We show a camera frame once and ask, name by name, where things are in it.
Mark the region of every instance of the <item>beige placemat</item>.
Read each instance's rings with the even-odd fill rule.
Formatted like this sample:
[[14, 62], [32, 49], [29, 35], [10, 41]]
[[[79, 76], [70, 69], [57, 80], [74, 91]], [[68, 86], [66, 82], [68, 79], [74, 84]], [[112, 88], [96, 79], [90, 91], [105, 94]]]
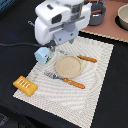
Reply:
[[[82, 74], [72, 79], [84, 84], [85, 89], [74, 87], [61, 80], [51, 79], [44, 75], [45, 70], [56, 73], [55, 62], [61, 56], [64, 56], [57, 49], [98, 60], [97, 63], [82, 60], [84, 66]], [[79, 127], [89, 128], [112, 49], [113, 45], [111, 44], [83, 37], [77, 37], [73, 44], [66, 42], [59, 45], [56, 47], [56, 52], [51, 54], [52, 58], [46, 65], [37, 63], [28, 74], [27, 78], [37, 84], [39, 89], [31, 97], [17, 90], [14, 97], [55, 114]]]

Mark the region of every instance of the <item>butter knife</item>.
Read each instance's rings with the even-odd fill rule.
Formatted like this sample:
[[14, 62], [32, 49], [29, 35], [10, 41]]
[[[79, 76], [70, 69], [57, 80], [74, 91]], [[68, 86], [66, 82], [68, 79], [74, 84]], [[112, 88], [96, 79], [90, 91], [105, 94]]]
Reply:
[[[57, 49], [57, 51], [59, 51], [60, 53], [63, 53], [64, 55], [73, 55], [71, 53], [68, 53], [68, 52], [65, 52], [65, 51], [62, 51], [62, 50], [59, 50], [59, 49]], [[80, 59], [82, 59], [82, 60], [91, 61], [93, 63], [96, 63], [97, 62], [96, 59], [90, 58], [90, 57], [87, 57], [87, 56], [78, 55], [77, 57], [80, 58]]]
[[81, 88], [81, 89], [84, 89], [85, 86], [83, 84], [80, 84], [80, 83], [77, 83], [75, 81], [72, 81], [72, 80], [69, 80], [67, 78], [62, 78], [62, 77], [59, 77], [58, 75], [52, 73], [52, 72], [49, 72], [49, 71], [45, 71], [44, 74], [52, 79], [60, 79], [62, 80], [63, 82], [66, 82], [70, 85], [73, 85], [73, 86], [76, 86], [78, 88]]

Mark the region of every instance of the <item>wooden plate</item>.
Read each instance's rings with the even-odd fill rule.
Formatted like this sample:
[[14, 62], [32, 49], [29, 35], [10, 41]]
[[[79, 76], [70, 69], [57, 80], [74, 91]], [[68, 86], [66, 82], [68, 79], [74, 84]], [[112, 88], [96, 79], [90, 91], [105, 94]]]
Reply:
[[83, 64], [78, 57], [66, 55], [56, 62], [55, 69], [63, 78], [74, 78], [82, 73]]

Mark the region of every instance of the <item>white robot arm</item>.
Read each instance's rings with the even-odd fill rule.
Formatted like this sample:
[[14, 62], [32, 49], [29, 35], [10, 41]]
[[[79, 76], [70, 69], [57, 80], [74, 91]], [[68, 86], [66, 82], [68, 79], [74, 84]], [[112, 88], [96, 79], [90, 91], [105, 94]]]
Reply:
[[76, 38], [79, 30], [89, 24], [91, 5], [84, 5], [84, 0], [46, 0], [38, 5], [35, 9], [37, 42], [46, 45], [53, 41], [59, 45]]

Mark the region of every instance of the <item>black table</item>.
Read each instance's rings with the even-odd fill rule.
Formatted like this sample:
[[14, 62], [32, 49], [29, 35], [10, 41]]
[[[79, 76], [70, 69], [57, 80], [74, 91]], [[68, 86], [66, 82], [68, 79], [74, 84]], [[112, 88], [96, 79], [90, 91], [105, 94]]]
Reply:
[[[34, 28], [35, 7], [42, 0], [15, 0], [0, 13], [0, 43], [36, 44]], [[86, 33], [79, 36], [114, 44], [91, 128], [128, 127], [128, 44]], [[38, 47], [19, 45], [0, 46], [0, 112], [2, 107], [31, 117], [53, 128], [78, 128], [78, 126], [51, 113], [40, 110], [13, 97], [17, 90], [13, 82], [21, 75], [27, 76], [36, 64], [34, 52]]]

